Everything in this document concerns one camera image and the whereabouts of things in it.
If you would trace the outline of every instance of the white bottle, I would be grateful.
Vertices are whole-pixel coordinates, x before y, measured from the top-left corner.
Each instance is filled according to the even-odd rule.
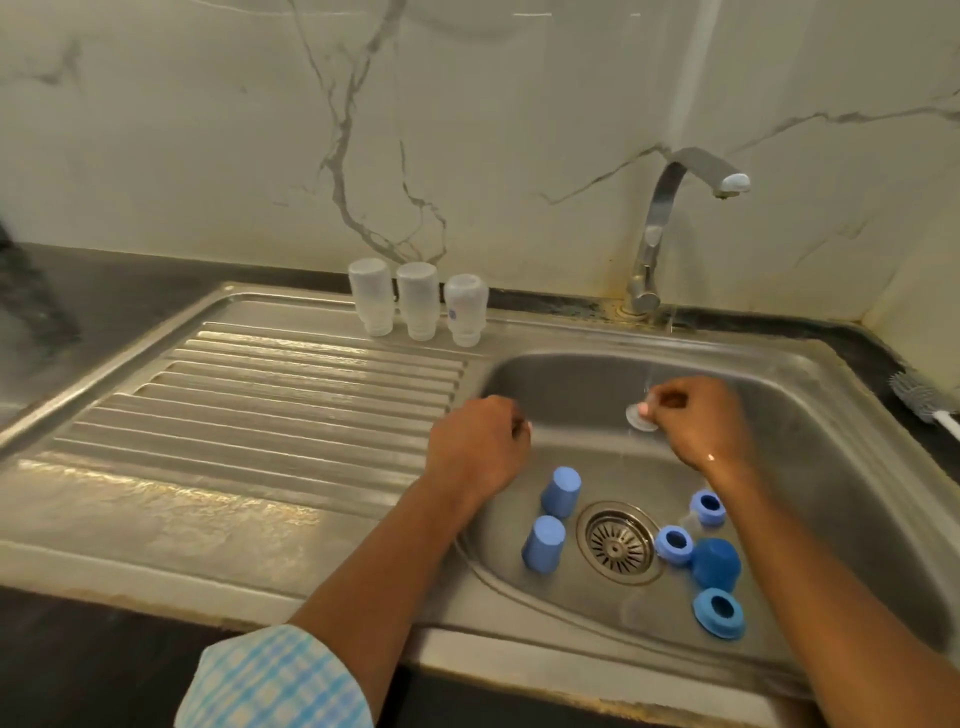
[[[440,278],[430,263],[404,263],[396,269],[400,315],[414,341],[429,341],[440,319]]]
[[[354,260],[347,268],[357,315],[370,336],[385,336],[394,329],[394,282],[390,268],[378,257]]]
[[[453,334],[453,343],[475,347],[480,332],[487,325],[487,301],[490,287],[471,273],[454,276],[444,286],[446,325]]]

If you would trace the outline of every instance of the white brush handle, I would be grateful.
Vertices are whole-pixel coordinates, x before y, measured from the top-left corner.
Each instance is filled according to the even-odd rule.
[[[960,423],[954,420],[946,409],[939,409],[933,413],[933,419],[947,428],[953,437],[960,441]]]

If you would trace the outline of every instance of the marble backsplash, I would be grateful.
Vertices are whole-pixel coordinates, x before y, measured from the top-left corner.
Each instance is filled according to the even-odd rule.
[[[684,183],[665,301],[865,320],[960,384],[905,313],[960,182],[958,28],[950,0],[6,0],[0,218],[617,296],[655,150],[695,144],[754,191]]]

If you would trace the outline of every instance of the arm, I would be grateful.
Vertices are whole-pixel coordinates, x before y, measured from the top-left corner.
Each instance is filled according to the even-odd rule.
[[[960,673],[920,642],[767,490],[736,395],[674,379],[640,414],[723,499],[751,570],[833,728],[960,725]]]
[[[423,476],[290,623],[349,669],[374,721],[441,559],[526,462],[530,428],[511,400],[469,401],[430,432]]]

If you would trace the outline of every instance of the faucet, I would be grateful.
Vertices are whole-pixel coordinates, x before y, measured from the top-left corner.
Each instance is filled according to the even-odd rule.
[[[750,191],[750,178],[747,175],[700,147],[685,147],[679,152],[660,150],[660,153],[666,157],[668,163],[654,187],[654,197],[650,201],[647,220],[643,224],[640,250],[636,254],[630,283],[627,284],[627,296],[623,302],[624,312],[633,316],[651,314],[660,307],[660,295],[657,293],[655,280],[660,240],[663,238],[663,229],[670,220],[677,190],[680,189],[680,183],[687,171],[709,184],[713,196],[720,200]]]

